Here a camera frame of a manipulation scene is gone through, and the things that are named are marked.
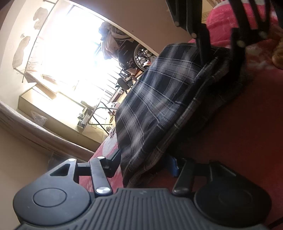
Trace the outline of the black white plaid shirt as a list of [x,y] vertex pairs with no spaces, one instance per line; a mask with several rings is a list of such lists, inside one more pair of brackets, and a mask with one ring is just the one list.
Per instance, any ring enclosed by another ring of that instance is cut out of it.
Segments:
[[240,92],[246,76],[231,64],[226,47],[212,47],[205,65],[194,43],[163,49],[116,113],[124,187],[147,183],[183,127],[191,138]]

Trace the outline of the beige curtain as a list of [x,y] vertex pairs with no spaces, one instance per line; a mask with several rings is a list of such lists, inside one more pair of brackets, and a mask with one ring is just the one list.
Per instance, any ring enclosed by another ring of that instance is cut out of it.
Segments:
[[41,151],[77,158],[84,162],[94,155],[94,152],[47,131],[4,102],[1,102],[1,127]]

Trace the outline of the wheelchair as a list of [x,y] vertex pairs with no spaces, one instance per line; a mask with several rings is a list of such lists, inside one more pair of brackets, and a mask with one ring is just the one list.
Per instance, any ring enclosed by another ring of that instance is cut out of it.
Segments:
[[126,40],[117,50],[117,58],[123,70],[145,72],[157,57],[137,41]]

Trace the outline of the black office chair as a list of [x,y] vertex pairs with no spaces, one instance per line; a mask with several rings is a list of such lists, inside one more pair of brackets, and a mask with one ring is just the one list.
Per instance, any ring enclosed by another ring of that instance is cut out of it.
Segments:
[[133,86],[132,80],[124,80],[123,78],[117,79],[117,84],[125,91],[129,90]]

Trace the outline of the folding table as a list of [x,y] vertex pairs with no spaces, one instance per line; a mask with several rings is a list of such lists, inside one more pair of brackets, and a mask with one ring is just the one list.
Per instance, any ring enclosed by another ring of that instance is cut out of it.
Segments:
[[85,101],[81,101],[81,104],[83,110],[78,115],[77,127],[82,128],[82,130],[87,126],[97,127],[109,134],[117,109],[102,101],[99,101],[96,106],[90,106]]

